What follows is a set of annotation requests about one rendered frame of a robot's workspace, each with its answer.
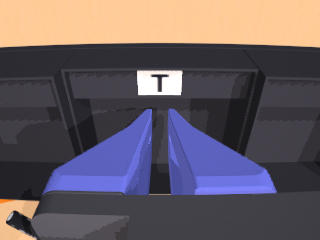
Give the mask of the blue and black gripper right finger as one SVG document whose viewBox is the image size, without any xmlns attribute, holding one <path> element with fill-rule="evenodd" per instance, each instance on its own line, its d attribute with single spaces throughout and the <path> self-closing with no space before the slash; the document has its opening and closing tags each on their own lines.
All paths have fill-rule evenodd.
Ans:
<svg viewBox="0 0 320 240">
<path fill-rule="evenodd" d="M 168 109 L 171 195 L 277 193 L 266 169 Z"/>
</svg>

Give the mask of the black open-top bin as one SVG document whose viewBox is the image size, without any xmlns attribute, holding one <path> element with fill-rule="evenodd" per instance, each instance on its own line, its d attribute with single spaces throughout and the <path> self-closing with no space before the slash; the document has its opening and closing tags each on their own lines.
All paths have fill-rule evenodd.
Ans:
<svg viewBox="0 0 320 240">
<path fill-rule="evenodd" d="M 266 168 L 277 193 L 320 191 L 320 108 L 287 107 L 320 107 L 320 47 L 0 47 L 0 199 L 40 201 L 55 168 L 146 109 L 149 195 L 171 195 L 168 109 Z"/>
</svg>

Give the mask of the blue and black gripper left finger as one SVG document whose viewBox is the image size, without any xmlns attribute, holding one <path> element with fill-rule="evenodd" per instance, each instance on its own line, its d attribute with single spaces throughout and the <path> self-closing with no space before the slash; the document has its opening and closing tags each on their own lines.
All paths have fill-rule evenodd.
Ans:
<svg viewBox="0 0 320 240">
<path fill-rule="evenodd" d="M 146 109 L 125 129 L 55 169 L 43 194 L 72 190 L 149 195 L 151 161 L 152 109 Z"/>
</svg>

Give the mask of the black aa battery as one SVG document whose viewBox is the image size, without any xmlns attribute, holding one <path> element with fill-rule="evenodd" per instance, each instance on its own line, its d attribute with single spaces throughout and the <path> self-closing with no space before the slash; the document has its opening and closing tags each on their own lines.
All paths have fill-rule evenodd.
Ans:
<svg viewBox="0 0 320 240">
<path fill-rule="evenodd" d="M 36 240 L 40 240 L 31 225 L 31 219 L 16 210 L 8 216 L 6 224 Z"/>
</svg>

